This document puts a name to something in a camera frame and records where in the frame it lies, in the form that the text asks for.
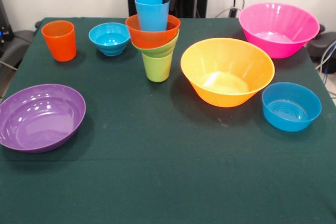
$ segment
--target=green cup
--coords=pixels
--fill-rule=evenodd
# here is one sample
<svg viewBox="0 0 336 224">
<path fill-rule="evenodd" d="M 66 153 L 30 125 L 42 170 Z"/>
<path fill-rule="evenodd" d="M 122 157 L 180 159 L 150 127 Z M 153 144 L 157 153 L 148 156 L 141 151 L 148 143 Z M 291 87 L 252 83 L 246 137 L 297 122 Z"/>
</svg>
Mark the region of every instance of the green cup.
<svg viewBox="0 0 336 224">
<path fill-rule="evenodd" d="M 167 44 L 161 47 L 145 49 L 145 48 L 136 47 L 134 44 L 133 46 L 141 52 L 142 56 L 146 55 L 151 58 L 166 57 L 167 55 L 170 55 L 174 51 L 177 39 L 179 38 L 179 33 L 180 33 L 180 30 L 178 30 L 176 36 L 171 41 L 169 41 Z"/>
<path fill-rule="evenodd" d="M 168 79 L 172 65 L 173 52 L 161 58 L 152 58 L 142 54 L 146 76 L 153 82 L 162 82 Z"/>
</svg>

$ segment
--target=purple bowl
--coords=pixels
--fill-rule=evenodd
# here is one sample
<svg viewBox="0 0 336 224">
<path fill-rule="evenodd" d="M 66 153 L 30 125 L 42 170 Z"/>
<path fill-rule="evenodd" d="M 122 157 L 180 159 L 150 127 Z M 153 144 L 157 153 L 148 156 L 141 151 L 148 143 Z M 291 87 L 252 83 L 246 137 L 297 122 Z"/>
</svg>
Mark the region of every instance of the purple bowl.
<svg viewBox="0 0 336 224">
<path fill-rule="evenodd" d="M 20 90 L 0 104 L 0 144 L 20 152 L 51 151 L 72 137 L 85 111 L 83 96 L 68 86 Z"/>
</svg>

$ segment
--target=blue cup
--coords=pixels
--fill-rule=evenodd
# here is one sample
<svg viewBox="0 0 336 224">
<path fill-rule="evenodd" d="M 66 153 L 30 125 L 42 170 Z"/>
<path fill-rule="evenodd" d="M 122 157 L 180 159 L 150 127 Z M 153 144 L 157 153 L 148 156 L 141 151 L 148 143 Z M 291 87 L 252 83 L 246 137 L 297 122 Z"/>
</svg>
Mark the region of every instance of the blue cup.
<svg viewBox="0 0 336 224">
<path fill-rule="evenodd" d="M 262 93 L 266 120 L 288 132 L 307 128 L 321 113 L 320 99 L 304 86 L 291 82 L 269 85 Z"/>
<path fill-rule="evenodd" d="M 135 7 L 142 31 L 165 31 L 169 13 L 169 4 L 163 0 L 135 0 Z"/>
<path fill-rule="evenodd" d="M 104 55 L 117 56 L 124 51 L 131 37 L 126 25 L 104 23 L 91 29 L 89 39 Z"/>
</svg>

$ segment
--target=bowl rim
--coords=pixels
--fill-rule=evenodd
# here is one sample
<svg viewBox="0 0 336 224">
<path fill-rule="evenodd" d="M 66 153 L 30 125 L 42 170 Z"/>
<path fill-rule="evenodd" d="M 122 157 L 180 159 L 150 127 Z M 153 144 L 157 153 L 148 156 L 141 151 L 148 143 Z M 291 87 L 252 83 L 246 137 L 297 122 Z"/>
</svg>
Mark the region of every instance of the bowl rim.
<svg viewBox="0 0 336 224">
<path fill-rule="evenodd" d="M 93 40 L 91 39 L 91 32 L 92 32 L 94 29 L 97 29 L 98 27 L 103 26 L 103 25 L 111 25 L 111 24 L 112 24 L 112 25 L 117 25 L 117 26 L 126 27 L 126 30 L 127 30 L 127 38 L 126 38 L 123 42 L 120 42 L 120 43 L 118 43 L 118 44 L 116 44 L 116 45 L 104 45 L 104 44 L 101 44 L 101 43 L 97 43 L 97 42 L 95 42 L 95 41 L 93 41 Z M 92 43 L 94 43 L 94 44 L 96 44 L 96 45 L 99 45 L 99 46 L 117 46 L 117 45 L 120 45 L 120 44 L 123 44 L 123 43 L 129 41 L 129 40 L 131 39 L 131 35 L 130 35 L 130 32 L 128 31 L 128 28 L 127 28 L 127 26 L 126 26 L 125 24 L 123 24 L 123 23 L 118 23 L 118 22 L 106 22 L 106 23 L 101 23 L 101 24 L 99 24 L 99 25 L 96 25 L 96 26 L 92 27 L 91 30 L 89 31 L 89 39 L 91 40 Z"/>
<path fill-rule="evenodd" d="M 306 14 L 308 14 L 309 16 L 311 16 L 313 18 L 313 20 L 315 21 L 316 25 L 317 25 L 317 30 L 316 32 L 314 33 L 314 35 L 310 36 L 309 38 L 307 39 L 304 39 L 304 40 L 300 40 L 300 41 L 295 41 L 295 42 L 278 42 L 278 41 L 271 41 L 271 40 L 266 40 L 266 39 L 262 39 L 258 36 L 256 36 L 254 33 L 252 33 L 249 29 L 247 29 L 243 24 L 242 24 L 242 21 L 241 21 L 241 15 L 244 14 L 245 12 L 247 12 L 250 8 L 254 7 L 254 6 L 258 6 L 258 5 L 266 5 L 266 4 L 276 4 L 276 5 L 281 5 L 281 6 L 290 6 L 290 7 L 294 7 Z M 282 45 L 294 45 L 294 44 L 300 44 L 300 43 L 306 43 L 308 41 L 310 41 L 311 39 L 313 39 L 314 37 L 316 37 L 316 35 L 319 33 L 320 31 L 320 23 L 319 21 L 316 19 L 316 17 L 314 15 L 312 15 L 310 12 L 308 12 L 307 10 L 303 9 L 303 8 L 300 8 L 300 7 L 297 7 L 295 5 L 291 5 L 291 4 L 286 4 L 286 3 L 282 3 L 282 2 L 260 2 L 260 3 L 255 3 L 255 4 L 252 4 L 252 5 L 249 5 L 247 7 L 245 7 L 244 9 L 241 10 L 240 14 L 239 14 L 239 23 L 240 25 L 242 26 L 242 28 L 249 32 L 251 35 L 263 40 L 263 41 L 267 41 L 267 42 L 271 42 L 271 43 L 276 43 L 276 44 L 282 44 Z"/>
<path fill-rule="evenodd" d="M 287 118 L 283 118 L 282 116 L 279 116 L 277 115 L 276 113 L 274 113 L 273 111 L 269 110 L 267 108 L 267 105 L 264 101 L 264 95 L 265 95 L 265 92 L 267 92 L 267 90 L 273 86 L 278 86 L 278 85 L 291 85 L 291 86 L 296 86 L 296 87 L 300 87 L 300 88 L 303 88 L 305 89 L 306 91 L 308 91 L 313 97 L 315 97 L 318 101 L 318 104 L 319 104 L 319 111 L 317 113 L 316 116 L 312 117 L 311 119 L 308 119 L 308 120 L 304 120 L 304 121 L 296 121 L 296 120 L 291 120 L 291 119 L 287 119 Z M 307 87 L 303 86 L 303 85 L 300 85 L 300 84 L 297 84 L 297 83 L 294 83 L 294 82 L 285 82 L 285 81 L 280 81 L 280 82 L 275 82 L 275 83 L 272 83 L 271 85 L 269 85 L 267 88 L 265 88 L 263 90 L 263 93 L 261 94 L 261 101 L 262 101 L 262 105 L 264 108 L 267 108 L 267 110 L 274 116 L 278 117 L 278 118 L 281 118 L 282 120 L 285 120 L 287 122 L 292 122 L 292 123 L 307 123 L 307 122 L 312 122 L 314 121 L 316 118 L 319 117 L 319 115 L 321 114 L 322 112 L 322 103 L 321 103 L 321 100 L 320 98 L 313 92 L 311 91 L 310 89 L 308 89 Z"/>
<path fill-rule="evenodd" d="M 45 149 L 45 148 L 47 148 L 47 147 L 49 147 L 49 146 L 53 146 L 53 145 L 55 145 L 55 144 L 57 144 L 57 143 L 63 141 L 64 139 L 68 138 L 71 134 L 73 134 L 73 133 L 78 129 L 78 127 L 80 126 L 80 124 L 83 122 L 83 119 L 84 119 L 85 114 L 86 114 L 86 103 L 85 103 L 85 99 L 84 99 L 84 97 L 83 97 L 82 94 L 81 94 L 80 92 L 78 92 L 76 89 L 74 89 L 74 88 L 72 88 L 72 87 L 70 87 L 70 86 L 67 86 L 67 85 L 63 85 L 63 84 L 45 83 L 45 84 L 38 84 L 38 85 L 34 85 L 34 86 L 30 86 L 30 87 L 21 89 L 21 90 L 15 92 L 14 94 L 10 95 L 9 97 L 7 97 L 6 100 L 3 101 L 3 102 L 0 104 L 0 108 L 3 106 L 3 104 L 7 104 L 7 103 L 9 103 L 9 102 L 11 101 L 11 99 L 12 99 L 14 96 L 16 96 L 16 95 L 18 95 L 18 94 L 20 94 L 20 93 L 22 93 L 22 92 L 24 92 L 24 91 L 26 91 L 26 90 L 34 89 L 34 88 L 36 88 L 36 87 L 43 87 L 43 86 L 58 86 L 58 87 L 63 87 L 63 88 L 65 87 L 65 88 L 67 88 L 67 89 L 71 89 L 72 91 L 74 91 L 75 93 L 77 93 L 77 94 L 79 95 L 81 101 L 83 102 L 84 108 L 83 108 L 83 114 L 82 114 L 82 116 L 80 117 L 80 119 L 79 119 L 79 121 L 78 121 L 78 124 L 77 124 L 75 127 L 73 127 L 73 130 L 72 130 L 70 133 L 68 133 L 66 136 L 60 138 L 58 141 L 56 141 L 56 142 L 54 142 L 54 143 L 52 143 L 52 144 L 49 144 L 49 145 L 41 146 L 41 147 L 38 147 L 38 148 L 31 148 L 31 149 L 26 149 L 26 148 L 13 148 L 13 147 L 11 147 L 11 146 L 7 146 L 6 144 L 4 144 L 4 143 L 2 143 L 2 142 L 0 141 L 0 144 L 1 144 L 2 146 L 6 147 L 6 148 L 9 148 L 9 149 L 12 149 L 12 150 L 15 150 L 15 151 L 20 151 L 20 152 L 35 152 L 35 151 L 43 150 L 43 149 Z"/>
<path fill-rule="evenodd" d="M 158 34 L 160 34 L 160 33 L 161 33 L 161 34 L 164 34 L 164 33 L 168 32 L 168 31 L 172 31 L 172 30 L 174 30 L 174 29 L 179 29 L 179 28 L 180 28 L 180 25 L 181 25 L 181 21 L 180 21 L 179 18 L 175 17 L 174 15 L 168 14 L 168 19 L 169 19 L 169 17 L 172 17 L 173 19 L 178 20 L 178 25 L 177 25 L 176 27 L 171 28 L 171 29 L 169 29 L 169 30 L 164 30 L 164 31 L 143 31 L 143 30 L 135 29 L 134 27 L 131 27 L 131 26 L 129 26 L 129 25 L 127 24 L 127 21 L 128 21 L 130 18 L 135 18 L 135 17 L 138 17 L 138 14 L 134 14 L 134 15 L 132 15 L 132 16 L 129 16 L 129 17 L 125 20 L 125 25 L 126 25 L 130 30 L 134 30 L 134 31 L 136 31 L 136 32 L 141 32 L 141 33 L 143 33 L 143 34 L 153 34 L 153 35 L 158 35 Z"/>
<path fill-rule="evenodd" d="M 206 88 L 206 87 L 204 87 L 204 86 L 200 86 L 200 85 L 198 85 L 197 83 L 195 83 L 194 81 L 192 81 L 192 80 L 187 76 L 187 74 L 183 71 L 183 67 L 182 67 L 183 55 L 185 54 L 185 52 L 186 52 L 189 48 L 191 48 L 191 47 L 197 45 L 198 43 L 201 43 L 201 42 L 204 42 L 204 41 L 208 41 L 208 40 L 234 40 L 234 41 L 241 42 L 241 43 L 243 43 L 243 44 L 248 44 L 249 46 L 258 49 L 259 51 L 261 51 L 261 52 L 263 53 L 263 55 L 265 56 L 265 58 L 271 63 L 271 66 L 272 66 L 272 75 L 271 75 L 270 80 L 267 81 L 262 87 L 260 87 L 260 88 L 258 88 L 258 89 L 254 89 L 254 90 L 249 91 L 249 92 L 238 93 L 238 94 L 228 94 L 228 93 L 215 92 L 215 91 L 213 91 L 213 90 L 209 90 L 208 88 Z M 200 41 L 198 41 L 198 42 L 192 44 L 191 46 L 189 46 L 189 47 L 183 52 L 182 57 L 181 57 L 180 65 L 181 65 L 181 69 L 182 69 L 183 74 L 187 77 L 187 79 L 188 79 L 193 85 L 199 87 L 200 89 L 206 90 L 206 91 L 211 92 L 211 93 L 214 93 L 214 94 L 229 95 L 229 96 L 232 96 L 232 97 L 238 97 L 238 96 L 241 96 L 241 95 L 247 95 L 247 94 L 254 94 L 254 93 L 260 91 L 261 89 L 263 89 L 264 87 L 266 87 L 267 85 L 270 84 L 270 82 L 273 80 L 274 75 L 275 75 L 275 66 L 274 66 L 274 63 L 273 63 L 272 59 L 270 58 L 270 56 L 269 56 L 265 51 L 263 51 L 261 48 L 255 46 L 255 45 L 253 45 L 253 44 L 251 44 L 251 43 L 249 43 L 249 42 L 246 42 L 246 41 L 241 40 L 241 39 L 234 39 L 234 38 L 210 38 L 210 39 L 200 40 Z"/>
</svg>

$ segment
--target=blue bowl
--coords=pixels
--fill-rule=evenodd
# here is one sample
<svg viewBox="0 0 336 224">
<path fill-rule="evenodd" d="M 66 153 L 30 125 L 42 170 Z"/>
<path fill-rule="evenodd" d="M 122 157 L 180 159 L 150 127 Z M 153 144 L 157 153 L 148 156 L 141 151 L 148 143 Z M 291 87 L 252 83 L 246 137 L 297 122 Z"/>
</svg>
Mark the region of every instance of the blue bowl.
<svg viewBox="0 0 336 224">
<path fill-rule="evenodd" d="M 295 132 L 307 128 L 321 113 L 320 99 L 304 86 L 278 82 L 262 93 L 266 120 L 283 131 Z"/>
<path fill-rule="evenodd" d="M 89 39 L 106 56 L 121 54 L 131 37 L 127 26 L 121 23 L 104 23 L 89 32 Z"/>
</svg>

